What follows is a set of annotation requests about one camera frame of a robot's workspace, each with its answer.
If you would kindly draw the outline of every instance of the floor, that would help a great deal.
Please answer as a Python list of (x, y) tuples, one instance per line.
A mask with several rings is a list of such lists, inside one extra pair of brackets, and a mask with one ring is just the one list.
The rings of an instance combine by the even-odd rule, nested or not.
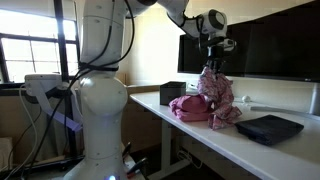
[[(148, 159), (148, 163), (141, 169), (142, 174), (146, 179), (147, 177), (157, 171), (160, 170), (161, 166), (161, 147), (156, 146), (144, 151), (139, 151), (136, 153), (131, 153), (131, 157), (137, 162), (140, 159), (146, 157)], [(173, 155), (172, 162), (177, 162), (178, 159)], [(195, 164), (200, 164), (201, 162), (193, 157), (193, 161)], [(68, 172), (72, 167), (69, 166), (67, 169), (61, 168), (52, 168), (49, 170), (44, 170), (41, 172), (32, 173), (30, 175), (30, 180), (61, 180), (63, 175)], [(208, 168), (205, 164), (201, 166), (200, 169), (197, 169), (194, 165), (189, 165), (180, 171), (175, 172), (164, 178), (163, 180), (194, 180), (194, 179), (201, 179), (201, 180), (224, 180), (210, 168)], [(13, 177), (10, 180), (21, 180), (20, 177)]]

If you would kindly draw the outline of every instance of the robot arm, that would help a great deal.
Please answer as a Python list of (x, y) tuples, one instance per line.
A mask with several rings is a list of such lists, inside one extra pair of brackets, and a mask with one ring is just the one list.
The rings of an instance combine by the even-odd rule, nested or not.
[(199, 48), (208, 48), (208, 65), (215, 72), (220, 68), (221, 59), (235, 51), (236, 42), (226, 38), (227, 17), (224, 13), (211, 9), (189, 18), (184, 14), (189, 0), (136, 0), (130, 4), (134, 16), (137, 16), (156, 2), (167, 10), (168, 18), (190, 37), (208, 35), (208, 41), (200, 42)]
[(212, 9), (189, 18), (184, 14), (189, 0), (136, 0), (129, 4), (136, 17), (156, 2), (167, 10), (170, 20), (191, 37), (197, 38), (201, 33), (209, 34), (211, 38), (226, 36), (227, 18), (224, 13)]

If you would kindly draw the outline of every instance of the crumpled fabric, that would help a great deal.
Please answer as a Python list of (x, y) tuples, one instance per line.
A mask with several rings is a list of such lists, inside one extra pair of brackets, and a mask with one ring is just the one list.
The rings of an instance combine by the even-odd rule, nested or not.
[(238, 107), (232, 106), (231, 85), (232, 81), (224, 74), (216, 74), (209, 67), (205, 67), (200, 75), (197, 89), (213, 109), (208, 118), (208, 126), (213, 130), (233, 126), (235, 118), (242, 114)]
[(206, 121), (212, 110), (204, 95), (184, 95), (169, 103), (173, 114), (181, 121)]

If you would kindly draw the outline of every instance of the computer monitor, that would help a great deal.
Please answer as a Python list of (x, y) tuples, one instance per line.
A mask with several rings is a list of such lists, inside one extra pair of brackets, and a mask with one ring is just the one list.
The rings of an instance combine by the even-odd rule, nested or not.
[(200, 74), (208, 52), (199, 49), (199, 40), (181, 35), (179, 41), (178, 73)]
[(251, 22), (246, 77), (320, 82), (320, 2)]

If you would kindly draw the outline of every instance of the black cable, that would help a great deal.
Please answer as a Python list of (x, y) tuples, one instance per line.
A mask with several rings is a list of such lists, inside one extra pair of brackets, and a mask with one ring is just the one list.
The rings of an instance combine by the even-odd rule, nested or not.
[(101, 67), (110, 66), (110, 65), (119, 63), (120, 61), (122, 61), (122, 60), (129, 54), (129, 52), (131, 51), (131, 48), (132, 48), (132, 46), (133, 46), (134, 37), (135, 37), (134, 17), (133, 17), (132, 9), (131, 9), (131, 7), (130, 7), (130, 5), (129, 5), (129, 3), (128, 3), (128, 0), (124, 0), (124, 1), (125, 1), (126, 5), (127, 5), (127, 7), (128, 7), (128, 10), (129, 10), (129, 13), (130, 13), (130, 16), (131, 16), (131, 23), (132, 23), (132, 35), (131, 35), (130, 45), (129, 45), (126, 53), (125, 53), (120, 59), (118, 59), (118, 60), (116, 60), (116, 61), (113, 61), (113, 62), (110, 62), (110, 63), (102, 64)]
[(197, 21), (197, 26), (199, 25), (200, 26), (200, 29), (199, 29), (199, 38), (198, 38), (198, 43), (199, 43), (199, 52), (200, 52), (200, 55), (203, 56), (202, 54), (202, 51), (201, 51), (201, 35), (202, 35), (202, 29), (203, 29), (203, 24), (204, 24), (204, 17), (201, 15), (197, 16), (196, 18), (196, 21)]
[(93, 60), (91, 60), (90, 62), (86, 63), (85, 65), (83, 65), (82, 67), (79, 68), (78, 72), (76, 73), (76, 75), (73, 77), (73, 79), (71, 80), (71, 83), (67, 89), (67, 91), (69, 91), (71, 89), (71, 87), (73, 86), (73, 84), (80, 79), (80, 77), (82, 77), (83, 75), (91, 72), (91, 71), (87, 71), (83, 74), (80, 74), (82, 71), (84, 71), (85, 69), (87, 69), (92, 63), (94, 63), (96, 60), (98, 60), (104, 53), (105, 51), (107, 50), (108, 46), (109, 46), (109, 43), (110, 43), (110, 39), (111, 39), (111, 34), (112, 34), (112, 24), (109, 26), (109, 30), (108, 30), (108, 39), (107, 39), (107, 42), (102, 50), (102, 52), (96, 56)]
[[(40, 107), (40, 112), (39, 112), (38, 116), (35, 118), (35, 120), (33, 121), (34, 123), (36, 123), (36, 122), (39, 120), (41, 114), (42, 114), (42, 109), (41, 109), (41, 107)], [(11, 156), (12, 156), (13, 151), (16, 149), (16, 147), (18, 146), (18, 144), (20, 143), (20, 141), (22, 140), (22, 138), (24, 137), (24, 135), (27, 133), (27, 131), (28, 131), (31, 127), (32, 127), (32, 124), (30, 124), (30, 125), (22, 132), (22, 134), (20, 135), (20, 137), (19, 137), (19, 139), (17, 140), (17, 142), (13, 145), (13, 147), (12, 147), (10, 153), (9, 153), (9, 157), (8, 157), (8, 168), (7, 168), (8, 170), (10, 170), (10, 169), (9, 169), (10, 166), (11, 166), (11, 161), (10, 161), (10, 160), (11, 160)]]
[(39, 146), (38, 146), (38, 149), (37, 149), (35, 155), (33, 156), (33, 159), (32, 159), (32, 161), (31, 161), (31, 164), (30, 164), (30, 166), (29, 166), (29, 170), (28, 170), (28, 173), (27, 173), (27, 175), (26, 175), (26, 179), (28, 179), (29, 174), (31, 173), (31, 169), (32, 169), (32, 167), (33, 167), (33, 164), (35, 163), (36, 158), (37, 158), (37, 156), (38, 156), (38, 154), (39, 154), (39, 152), (40, 152), (40, 149), (41, 149), (41, 147), (42, 147), (42, 144), (43, 144), (43, 142), (44, 142), (44, 139), (45, 139), (46, 135), (47, 135), (48, 132), (49, 132), (49, 128), (50, 128), (50, 126), (51, 126), (51, 122), (52, 122), (52, 120), (53, 120), (53, 116), (54, 116), (54, 114), (57, 112), (58, 107), (59, 107), (59, 105), (61, 104), (62, 100), (63, 100), (63, 98), (60, 98), (58, 104), (56, 105), (56, 107), (54, 108), (54, 110), (53, 110), (53, 112), (52, 112), (52, 115), (50, 116), (48, 125), (47, 125), (47, 127), (46, 127), (46, 129), (45, 129), (45, 132), (44, 132), (43, 136), (42, 136), (41, 142), (40, 142), (40, 144), (39, 144)]
[[(114, 14), (114, 8), (115, 8), (115, 1), (112, 1), (113, 2), (113, 11), (112, 11), (112, 17), (113, 17), (113, 14)], [(92, 63), (94, 63), (95, 61), (97, 61), (100, 57), (102, 57), (102, 55), (106, 52), (108, 46), (109, 46), (109, 43), (110, 43), (110, 40), (111, 40), (111, 34), (112, 34), (112, 23), (113, 23), (113, 18), (111, 19), (111, 24), (109, 26), (109, 32), (108, 32), (108, 38), (107, 38), (107, 42), (105, 44), (105, 46), (103, 47), (102, 51), (100, 52), (100, 54), (98, 56), (96, 56), (95, 58), (93, 58), (91, 61), (89, 61), (88, 63), (86, 63), (84, 65), (84, 67), (80, 67), (79, 71), (77, 74), (79, 74), (81, 71), (83, 71), (84, 69), (87, 69)]]

